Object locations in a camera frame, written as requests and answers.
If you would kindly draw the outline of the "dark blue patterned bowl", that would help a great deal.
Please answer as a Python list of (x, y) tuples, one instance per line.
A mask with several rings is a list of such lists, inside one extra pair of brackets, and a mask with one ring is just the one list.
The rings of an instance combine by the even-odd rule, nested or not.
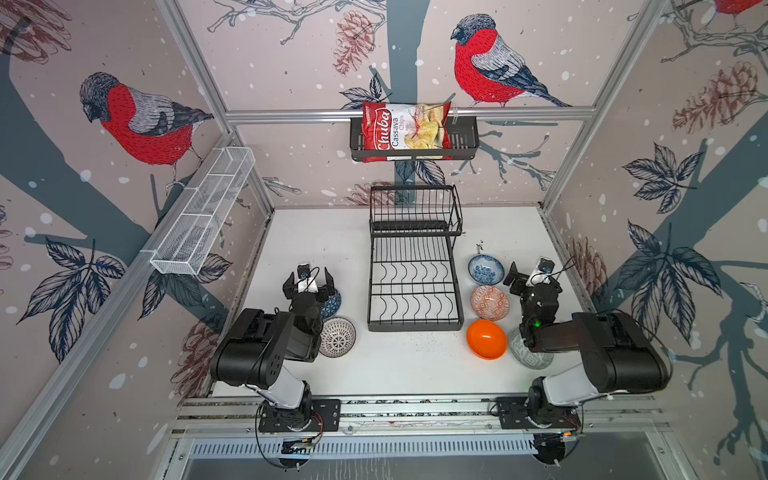
[(321, 318), (323, 320), (326, 320), (334, 317), (340, 310), (341, 304), (342, 304), (341, 292), (339, 290), (336, 290), (335, 293), (331, 297), (329, 297), (324, 303), (320, 311)]

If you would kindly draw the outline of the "red and blue patterned bowl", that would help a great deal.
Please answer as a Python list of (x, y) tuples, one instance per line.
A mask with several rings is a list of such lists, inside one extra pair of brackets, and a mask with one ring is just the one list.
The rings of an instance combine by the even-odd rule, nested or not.
[(479, 318), (494, 322), (506, 318), (510, 311), (507, 296), (490, 285), (478, 286), (470, 296), (470, 304)]

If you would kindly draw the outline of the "black wire dish rack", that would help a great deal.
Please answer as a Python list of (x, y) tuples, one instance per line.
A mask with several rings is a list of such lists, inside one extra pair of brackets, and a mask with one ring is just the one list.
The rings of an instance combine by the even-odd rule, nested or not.
[(459, 331), (464, 324), (454, 246), (462, 234), (449, 185), (374, 185), (367, 326), (372, 332)]

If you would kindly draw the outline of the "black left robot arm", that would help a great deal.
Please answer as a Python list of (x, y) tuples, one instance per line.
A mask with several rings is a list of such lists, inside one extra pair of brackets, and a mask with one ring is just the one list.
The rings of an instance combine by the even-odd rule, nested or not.
[[(318, 285), (321, 272), (324, 283)], [(336, 294), (334, 279), (326, 269), (300, 264), (282, 293), (289, 301), (285, 310), (246, 308), (239, 314), (213, 354), (211, 378), (264, 399), (256, 418), (259, 433), (336, 432), (340, 402), (314, 399), (309, 383), (284, 365), (316, 360), (324, 327), (321, 310)]]

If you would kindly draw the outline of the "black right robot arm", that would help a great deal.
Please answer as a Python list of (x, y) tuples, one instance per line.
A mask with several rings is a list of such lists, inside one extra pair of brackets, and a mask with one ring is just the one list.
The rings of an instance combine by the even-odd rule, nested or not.
[(521, 306), (518, 332), (530, 354), (577, 352), (581, 362), (561, 373), (536, 378), (528, 390), (527, 417), (546, 428), (575, 417), (573, 410), (610, 394), (648, 394), (664, 389), (671, 367), (633, 317), (624, 312), (576, 312), (558, 322), (562, 287), (554, 262), (539, 259), (531, 274), (511, 263), (503, 284)]

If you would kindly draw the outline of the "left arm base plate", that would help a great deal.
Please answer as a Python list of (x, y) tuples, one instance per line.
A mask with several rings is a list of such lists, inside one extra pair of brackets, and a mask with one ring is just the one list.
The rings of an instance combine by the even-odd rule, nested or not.
[(279, 409), (264, 401), (257, 414), (257, 431), (259, 434), (336, 432), (340, 414), (338, 399), (313, 399), (292, 410)]

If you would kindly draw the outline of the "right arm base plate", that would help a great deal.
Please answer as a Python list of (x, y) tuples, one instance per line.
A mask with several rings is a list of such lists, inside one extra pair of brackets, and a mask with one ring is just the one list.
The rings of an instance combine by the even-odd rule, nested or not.
[(554, 406), (546, 401), (530, 405), (529, 399), (522, 396), (498, 397), (488, 413), (499, 420), (503, 430), (582, 428), (575, 407)]

